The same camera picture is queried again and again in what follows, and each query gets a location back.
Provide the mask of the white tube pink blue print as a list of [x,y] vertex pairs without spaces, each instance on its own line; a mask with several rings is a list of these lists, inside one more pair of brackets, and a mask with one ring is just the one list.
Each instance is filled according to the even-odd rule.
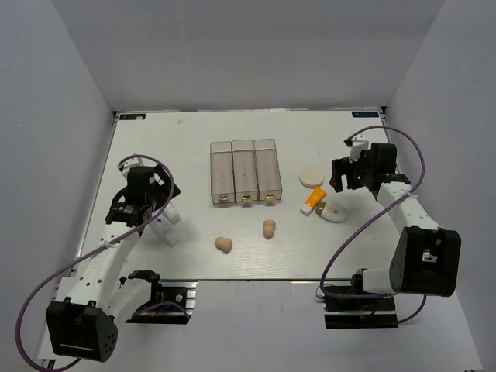
[[176,223],[180,219],[180,213],[175,208],[173,202],[169,202],[167,207],[164,209],[164,215],[172,222]]

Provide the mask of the white tube blue logo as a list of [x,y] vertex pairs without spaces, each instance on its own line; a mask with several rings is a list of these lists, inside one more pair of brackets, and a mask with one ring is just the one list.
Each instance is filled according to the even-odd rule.
[[175,246],[178,243],[177,231],[166,216],[160,215],[149,226],[165,240],[168,246]]

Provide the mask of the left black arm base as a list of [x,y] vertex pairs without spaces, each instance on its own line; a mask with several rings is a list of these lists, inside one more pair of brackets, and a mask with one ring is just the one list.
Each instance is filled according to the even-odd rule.
[[195,307],[196,289],[196,281],[161,281],[127,323],[186,325]]

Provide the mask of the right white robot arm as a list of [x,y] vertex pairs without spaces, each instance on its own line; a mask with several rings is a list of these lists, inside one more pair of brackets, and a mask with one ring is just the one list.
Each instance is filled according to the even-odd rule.
[[369,308],[378,296],[416,294],[449,297],[456,287],[461,237],[443,229],[414,196],[406,175],[396,171],[397,148],[389,143],[348,139],[348,157],[332,162],[330,185],[335,191],[366,188],[387,211],[399,241],[391,262],[357,271],[351,302]]

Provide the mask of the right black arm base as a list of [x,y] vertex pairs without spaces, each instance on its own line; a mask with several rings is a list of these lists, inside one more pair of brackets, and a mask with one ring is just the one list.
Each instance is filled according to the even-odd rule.
[[393,298],[341,299],[324,296],[326,329],[393,329],[398,318]]

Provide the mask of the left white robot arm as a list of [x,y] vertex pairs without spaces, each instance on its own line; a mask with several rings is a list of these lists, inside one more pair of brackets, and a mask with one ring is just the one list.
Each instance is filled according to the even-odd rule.
[[160,165],[131,159],[119,170],[126,186],[114,196],[105,217],[102,252],[90,256],[65,299],[52,301],[46,310],[51,346],[58,356],[105,362],[115,349],[118,327],[137,313],[159,307],[164,299],[159,274],[120,273],[147,226],[166,243],[174,243],[171,229],[179,215],[167,211],[181,191]]

